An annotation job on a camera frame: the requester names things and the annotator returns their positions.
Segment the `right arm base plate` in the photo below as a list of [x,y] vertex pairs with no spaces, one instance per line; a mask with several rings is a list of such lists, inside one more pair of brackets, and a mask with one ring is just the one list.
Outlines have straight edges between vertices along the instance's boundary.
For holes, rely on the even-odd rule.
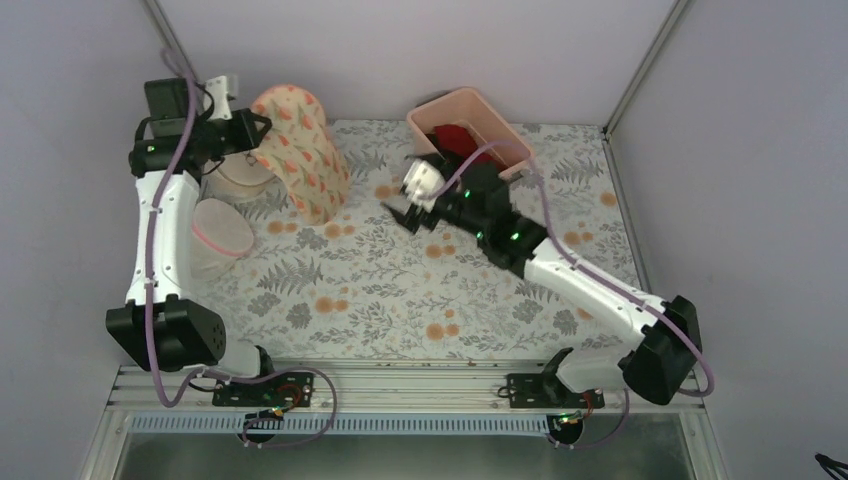
[[587,409],[603,408],[604,396],[596,390],[582,393],[568,390],[555,375],[511,373],[496,395],[506,399],[513,409]]

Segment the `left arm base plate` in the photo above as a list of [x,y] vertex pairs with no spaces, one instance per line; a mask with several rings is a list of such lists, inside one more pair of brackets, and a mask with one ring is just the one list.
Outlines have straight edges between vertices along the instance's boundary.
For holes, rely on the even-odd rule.
[[315,375],[289,372],[257,384],[218,382],[212,398],[215,407],[257,409],[309,407]]

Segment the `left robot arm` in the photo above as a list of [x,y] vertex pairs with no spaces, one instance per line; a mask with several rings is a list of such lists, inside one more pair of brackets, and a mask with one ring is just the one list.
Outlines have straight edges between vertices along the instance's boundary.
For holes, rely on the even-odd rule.
[[238,390],[249,402],[266,404],[279,382],[267,353],[227,340],[221,316],[195,299],[190,260],[207,162],[255,149],[272,122],[248,108],[231,109],[232,76],[202,84],[181,77],[148,81],[144,91],[149,115],[128,155],[139,206],[134,273],[123,306],[107,311],[105,327],[145,371],[151,352],[164,372],[213,367],[240,377]]

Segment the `floral peach mesh laundry bag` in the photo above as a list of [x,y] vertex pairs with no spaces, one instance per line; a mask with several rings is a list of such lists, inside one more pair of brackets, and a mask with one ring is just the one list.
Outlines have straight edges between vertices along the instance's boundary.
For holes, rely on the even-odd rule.
[[331,221],[350,193],[351,173],[315,95],[291,84],[263,92],[251,111],[271,120],[252,156],[283,183],[305,223]]

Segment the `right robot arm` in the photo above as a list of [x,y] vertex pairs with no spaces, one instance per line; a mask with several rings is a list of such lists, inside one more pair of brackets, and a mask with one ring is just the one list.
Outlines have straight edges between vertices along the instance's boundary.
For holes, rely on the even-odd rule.
[[447,184],[456,167],[437,155],[413,159],[400,189],[406,210],[391,208],[397,223],[415,233],[444,222],[473,236],[488,261],[533,286],[572,301],[611,330],[609,347],[571,348],[553,360],[541,384],[544,399],[565,407],[579,393],[627,388],[656,405],[667,405],[702,351],[695,305],[634,288],[580,257],[522,215],[508,183],[492,165],[472,165]]

